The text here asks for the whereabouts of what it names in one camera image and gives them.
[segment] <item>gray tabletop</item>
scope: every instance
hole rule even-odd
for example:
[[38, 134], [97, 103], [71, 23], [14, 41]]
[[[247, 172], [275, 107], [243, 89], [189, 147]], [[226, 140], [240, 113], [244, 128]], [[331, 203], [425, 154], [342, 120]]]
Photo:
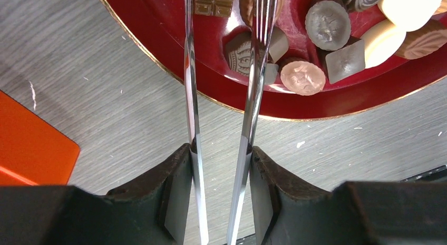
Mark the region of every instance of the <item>gray tabletop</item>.
[[[106, 193], [187, 141], [183, 86], [98, 0], [0, 0], [0, 19], [0, 89], [34, 111], [33, 83], [34, 112], [81, 146], [71, 184]], [[447, 79], [340, 119], [261, 119], [255, 144], [327, 190], [344, 180], [403, 179], [447, 162], [446, 88]], [[242, 114], [202, 97], [199, 113], [210, 244], [223, 244]], [[240, 237], [254, 232], [247, 192]], [[191, 194], [186, 244], [199, 244], [194, 205]]]

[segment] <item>gold rim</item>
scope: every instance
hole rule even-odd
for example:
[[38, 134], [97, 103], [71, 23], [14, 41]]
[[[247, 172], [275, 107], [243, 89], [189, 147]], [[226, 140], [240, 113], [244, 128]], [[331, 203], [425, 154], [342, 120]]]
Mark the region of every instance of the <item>gold rim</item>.
[[[107, 0], [99, 0], [103, 5], [104, 5], [104, 7], [107, 9], [107, 11], [110, 13], [110, 15], [112, 15], [112, 17], [113, 17], [113, 19], [115, 19], [115, 21], [121, 26], [121, 28], [124, 30], [124, 32], [126, 32], [126, 34], [130, 37], [130, 39], [132, 39], [133, 40], [133, 42], [141, 49], [141, 51], [143, 51], [143, 53], [145, 54], [145, 55], [147, 55], [159, 68], [161, 68], [163, 71], [165, 71], [166, 73], [168, 73], [169, 75], [171, 75], [174, 79], [176, 79], [177, 81], [179, 81], [181, 84], [183, 84], [183, 80], [180, 78], [180, 77], [178, 77], [177, 75], [175, 75], [171, 70], [169, 70], [166, 66], [164, 66], [139, 40], [138, 40], [138, 38], [137, 37], [135, 37], [135, 35], [133, 35], [133, 33], [127, 28], [127, 26], [124, 24], [124, 22], [120, 19], [120, 17], [116, 14], [116, 12], [112, 9], [112, 7], [110, 6], [110, 4], [109, 4], [109, 2], [107, 2]], [[373, 106], [373, 107], [369, 107], [369, 108], [366, 108], [366, 109], [363, 109], [363, 110], [361, 110], [361, 111], [357, 111], [357, 112], [352, 112], [352, 113], [347, 113], [347, 114], [344, 114], [344, 115], [337, 115], [337, 116], [331, 116], [331, 117], [323, 117], [323, 118], [318, 118], [318, 119], [282, 119], [282, 118], [280, 118], [280, 117], [272, 117], [272, 116], [267, 116], [267, 115], [260, 115], [259, 117], [261, 117], [261, 118], [263, 118], [263, 119], [266, 119], [266, 120], [274, 120], [274, 121], [288, 121], [288, 122], [311, 122], [311, 121], [322, 121], [322, 120], [330, 120], [330, 119], [337, 119], [337, 118], [340, 118], [340, 117], [345, 117], [345, 116], [350, 116], [350, 115], [355, 115], [355, 114], [359, 114], [359, 113], [362, 113], [362, 112], [366, 112], [366, 111], [369, 111], [369, 110], [372, 110], [372, 109], [375, 109], [375, 108], [378, 108], [378, 107], [381, 107], [381, 106], [383, 106], [383, 105], [387, 105], [387, 104], [390, 104], [390, 103], [392, 103], [392, 102], [394, 102], [394, 101], [397, 101], [397, 100], [400, 100], [400, 99], [403, 99], [403, 98], [405, 98], [405, 97], [407, 97], [407, 96], [410, 96], [410, 95], [412, 95], [412, 94], [414, 94], [414, 93], [416, 93], [416, 92], [418, 92], [418, 91], [420, 91], [420, 90], [422, 90], [422, 89], [424, 89], [424, 88], [426, 88], [426, 87], [429, 87], [429, 86], [431, 86], [432, 84], [435, 84], [435, 83], [437, 83], [437, 82], [439, 82], [440, 80], [443, 80], [445, 77], [446, 77], [447, 75], [445, 75], [445, 76], [443, 76], [443, 77], [441, 77], [441, 78], [439, 78], [439, 79], [437, 79], [436, 81], [434, 81], [434, 82], [432, 82], [432, 83], [429, 83], [429, 84], [427, 84], [426, 86], [423, 86], [423, 87], [421, 87], [421, 88], [419, 88], [419, 89], [417, 89], [417, 90], [415, 90], [415, 91], [412, 91], [412, 92], [410, 92], [410, 93], [408, 93], [408, 94], [406, 94], [406, 95], [403, 95], [403, 96], [401, 96], [401, 97], [398, 97], [398, 98], [396, 98], [396, 99], [393, 99], [393, 100], [390, 100], [390, 101], [388, 101], [388, 102], [385, 102], [385, 103], [383, 103], [383, 104], [379, 104], [379, 105], [376, 105], [376, 106]], [[234, 108], [234, 107], [231, 107], [231, 106], [229, 106], [229, 105], [227, 105], [227, 104], [224, 104], [224, 103], [222, 103], [222, 102], [220, 102], [220, 101], [218, 101], [218, 100], [216, 100], [216, 99], [213, 99], [212, 97], [209, 97], [209, 96], [207, 96], [207, 95], [205, 95], [205, 94], [203, 94], [202, 92], [200, 92], [200, 91], [198, 91], [198, 93], [201, 95], [201, 96], [203, 96], [205, 99], [207, 99], [207, 100], [209, 100], [209, 101], [211, 101], [211, 102], [213, 102], [213, 103], [215, 103], [215, 104], [218, 104], [218, 105], [220, 105], [220, 106], [223, 106], [223, 107], [225, 107], [225, 108], [227, 108], [227, 109], [229, 109], [229, 110], [232, 110], [232, 111], [235, 111], [235, 112], [239, 112], [239, 113], [244, 113], [244, 111], [243, 110], [240, 110], [240, 109], [237, 109], [237, 108]]]

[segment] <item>orange box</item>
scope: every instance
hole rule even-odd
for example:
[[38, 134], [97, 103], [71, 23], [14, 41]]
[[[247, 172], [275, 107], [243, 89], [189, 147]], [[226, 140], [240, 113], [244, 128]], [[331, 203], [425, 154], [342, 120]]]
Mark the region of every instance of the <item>orange box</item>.
[[67, 184], [79, 146], [0, 91], [0, 185]]

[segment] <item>white speck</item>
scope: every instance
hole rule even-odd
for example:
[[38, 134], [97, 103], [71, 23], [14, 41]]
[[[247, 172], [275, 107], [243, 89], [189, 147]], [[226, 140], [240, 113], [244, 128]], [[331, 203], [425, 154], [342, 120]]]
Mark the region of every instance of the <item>white speck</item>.
[[297, 148], [297, 149], [301, 148], [301, 146], [302, 146], [304, 143], [306, 143], [306, 142], [305, 142], [305, 141], [301, 141], [301, 142], [296, 143], [296, 148]]
[[32, 97], [32, 99], [34, 101], [33, 108], [34, 108], [34, 110], [36, 110], [36, 105], [37, 105], [37, 103], [36, 103], [36, 92], [34, 91], [33, 83], [31, 81], [29, 81], [29, 82], [30, 82], [30, 87], [31, 87], [31, 97]]

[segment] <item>red plate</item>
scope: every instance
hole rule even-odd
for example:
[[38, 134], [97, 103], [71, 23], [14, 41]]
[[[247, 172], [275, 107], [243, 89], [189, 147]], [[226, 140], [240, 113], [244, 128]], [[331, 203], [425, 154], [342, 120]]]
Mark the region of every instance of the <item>red plate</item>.
[[[289, 37], [285, 56], [298, 56], [317, 65], [316, 50], [306, 35], [304, 17], [311, 0], [285, 0], [277, 25]], [[182, 81], [183, 0], [101, 0], [136, 44], [162, 69]], [[242, 111], [248, 79], [231, 71], [222, 47], [236, 34], [247, 31], [235, 0], [230, 18], [194, 16], [197, 88], [208, 99]], [[360, 37], [385, 19], [377, 6], [351, 13], [352, 35]], [[447, 14], [436, 16], [444, 25]], [[447, 74], [447, 46], [418, 60], [391, 57], [378, 67], [364, 70], [336, 84], [326, 83], [313, 96], [289, 94], [280, 79], [265, 87], [260, 114], [283, 120], [318, 120], [358, 113], [403, 98]]]

